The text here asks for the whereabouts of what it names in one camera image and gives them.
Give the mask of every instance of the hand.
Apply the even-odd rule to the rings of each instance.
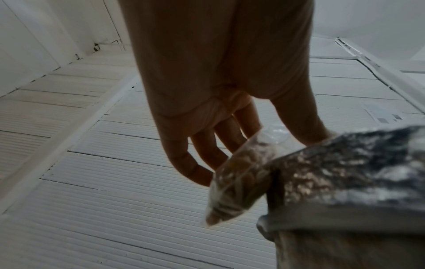
[[[251,96],[270,99],[304,144],[329,136],[309,84],[313,0],[120,0],[161,142],[171,163],[209,186],[260,130]]]

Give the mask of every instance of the clear plastic bag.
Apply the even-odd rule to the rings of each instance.
[[[213,226],[242,215],[268,190],[269,161],[303,148],[283,124],[263,128],[217,169],[203,224]]]

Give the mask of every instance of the white label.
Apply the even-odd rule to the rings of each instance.
[[[390,125],[403,121],[402,114],[397,110],[384,108],[382,105],[373,101],[363,101],[361,103],[378,125]]]

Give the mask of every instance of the finger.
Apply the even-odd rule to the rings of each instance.
[[[217,147],[214,131],[205,130],[190,138],[201,159],[212,169],[216,170],[222,165],[228,156]]]
[[[307,73],[271,102],[282,122],[301,143],[311,145],[328,138],[328,132],[317,114]]]
[[[261,129],[260,119],[258,118],[257,108],[254,101],[251,100],[244,108],[234,113],[240,128],[247,138],[255,135]]]
[[[242,135],[239,124],[233,116],[219,122],[214,127],[214,131],[231,153],[234,153],[247,141]]]
[[[186,140],[166,140],[161,139],[162,146],[171,164],[182,175],[199,185],[209,187],[213,179],[213,173],[200,166],[193,156],[187,151]]]

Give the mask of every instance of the skin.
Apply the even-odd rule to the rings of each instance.
[[[213,173],[261,129],[253,97],[271,100],[306,145],[330,136],[309,82],[313,0],[120,0],[164,150],[190,180]]]

